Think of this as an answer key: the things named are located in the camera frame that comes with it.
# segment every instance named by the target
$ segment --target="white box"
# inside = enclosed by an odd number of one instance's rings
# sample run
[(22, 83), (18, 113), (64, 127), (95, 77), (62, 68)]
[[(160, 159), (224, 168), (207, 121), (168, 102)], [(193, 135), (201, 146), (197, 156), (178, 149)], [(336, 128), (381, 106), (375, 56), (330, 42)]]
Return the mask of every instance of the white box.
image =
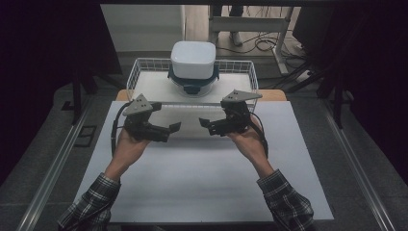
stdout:
[(171, 50), (174, 74), (183, 79), (208, 79), (213, 75), (216, 46), (207, 41), (178, 41)]

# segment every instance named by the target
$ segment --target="person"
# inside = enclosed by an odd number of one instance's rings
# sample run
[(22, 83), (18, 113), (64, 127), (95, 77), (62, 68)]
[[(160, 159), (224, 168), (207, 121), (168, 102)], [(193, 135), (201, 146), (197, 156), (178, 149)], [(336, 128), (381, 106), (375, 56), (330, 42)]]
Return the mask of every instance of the person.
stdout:
[[(222, 13), (222, 5), (215, 5), (213, 6), (213, 16), (221, 16)], [(241, 17), (243, 14), (243, 6), (232, 6), (229, 16), (238, 16)], [(214, 38), (212, 41), (214, 43), (217, 42), (219, 32), (214, 32)], [(230, 39), (233, 41), (234, 45), (242, 46), (242, 39), (239, 32), (230, 32)]]
[[(255, 117), (251, 119), (260, 127)], [(291, 186), (279, 169), (273, 169), (256, 131), (248, 127), (244, 133), (227, 136), (255, 167), (260, 177), (257, 183), (278, 226), (282, 230), (316, 230), (310, 201)], [(120, 177), (140, 158), (148, 144), (149, 141), (135, 141), (122, 129), (105, 172), (61, 215), (57, 221), (60, 230), (105, 230), (119, 193)]]

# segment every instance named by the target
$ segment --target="metal rail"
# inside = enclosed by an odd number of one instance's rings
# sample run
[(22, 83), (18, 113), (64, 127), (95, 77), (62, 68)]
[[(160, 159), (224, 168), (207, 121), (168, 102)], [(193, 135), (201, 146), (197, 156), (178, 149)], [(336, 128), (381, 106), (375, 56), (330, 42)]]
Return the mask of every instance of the metal rail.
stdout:
[(327, 100), (320, 101), (323, 104), (323, 107), (326, 109), (326, 118), (330, 124), (330, 127), (333, 130), (336, 139), (342, 147), (345, 158), (350, 165), (350, 168), (354, 174), (354, 177), (359, 184), (364, 197), (366, 198), (372, 213), (374, 214), (375, 219), (378, 222), (381, 230), (392, 231), (395, 230), (395, 227), (390, 219), (390, 216), (380, 198), (376, 192), (374, 186), (371, 184), (368, 176), (364, 172), (363, 167), (358, 160), (357, 155), (355, 154), (351, 144), (348, 142), (348, 139), (342, 129), (339, 129), (336, 125), (336, 122), (333, 119), (331, 108)]
[(47, 202), (48, 197), (54, 189), (55, 183), (60, 176), (60, 173), (64, 167), (65, 161), (75, 142), (75, 139), (78, 137), (78, 134), (81, 131), (81, 127), (84, 124), (85, 119), (87, 118), (89, 106), (91, 105), (92, 101), (92, 95), (88, 95), (85, 98), (84, 109), (81, 117), (78, 119), (76, 125), (72, 125), (71, 129), (69, 130), (69, 133), (66, 136), (66, 139), (60, 151), (58, 152), (53, 163), (51, 164), (51, 167), (48, 169), (44, 179), (39, 185), (36, 195), (31, 201), (28, 209), (25, 212), (25, 215), (21, 219), (21, 222), (16, 230), (31, 231), (35, 228), (39, 216), (41, 215), (42, 210), (45, 206), (45, 203)]

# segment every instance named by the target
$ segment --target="person's left hand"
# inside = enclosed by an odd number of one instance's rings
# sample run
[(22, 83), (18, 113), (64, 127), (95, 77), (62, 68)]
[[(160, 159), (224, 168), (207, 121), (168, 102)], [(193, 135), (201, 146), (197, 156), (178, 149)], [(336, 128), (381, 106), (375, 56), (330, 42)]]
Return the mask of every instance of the person's left hand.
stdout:
[(126, 129), (119, 134), (114, 157), (105, 170), (105, 176), (118, 181), (120, 176), (136, 162), (150, 141), (136, 141)]

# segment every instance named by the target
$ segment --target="plaid shirt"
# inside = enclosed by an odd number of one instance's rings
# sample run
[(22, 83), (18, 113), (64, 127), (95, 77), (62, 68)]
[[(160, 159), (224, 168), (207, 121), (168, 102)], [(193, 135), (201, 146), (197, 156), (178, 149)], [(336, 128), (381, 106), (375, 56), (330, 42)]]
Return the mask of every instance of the plaid shirt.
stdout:
[[(297, 193), (279, 170), (259, 179), (257, 183), (281, 229), (316, 230), (313, 225), (314, 212), (309, 200)], [(60, 230), (106, 230), (111, 219), (110, 209), (119, 189), (119, 183), (101, 173), (81, 199), (73, 203), (60, 217)]]

